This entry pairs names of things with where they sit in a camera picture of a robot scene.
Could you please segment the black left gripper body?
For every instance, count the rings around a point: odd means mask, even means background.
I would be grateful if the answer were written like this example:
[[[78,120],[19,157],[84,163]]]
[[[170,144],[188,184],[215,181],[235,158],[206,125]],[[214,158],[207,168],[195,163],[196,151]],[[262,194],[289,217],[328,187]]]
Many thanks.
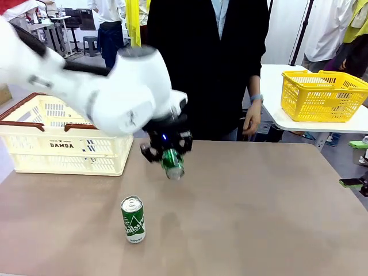
[[[161,119],[151,120],[144,127],[147,132],[151,147],[158,150],[180,150],[180,133],[190,131],[187,126],[187,115],[169,115]]]

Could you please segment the person's left hand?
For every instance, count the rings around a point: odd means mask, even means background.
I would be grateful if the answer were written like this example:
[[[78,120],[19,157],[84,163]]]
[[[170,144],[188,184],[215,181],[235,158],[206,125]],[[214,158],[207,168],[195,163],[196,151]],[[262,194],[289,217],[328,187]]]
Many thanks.
[[[261,110],[262,110],[262,101],[254,100],[247,111],[244,125],[243,125],[243,134],[244,135],[253,135],[256,133],[258,126],[261,122]]]

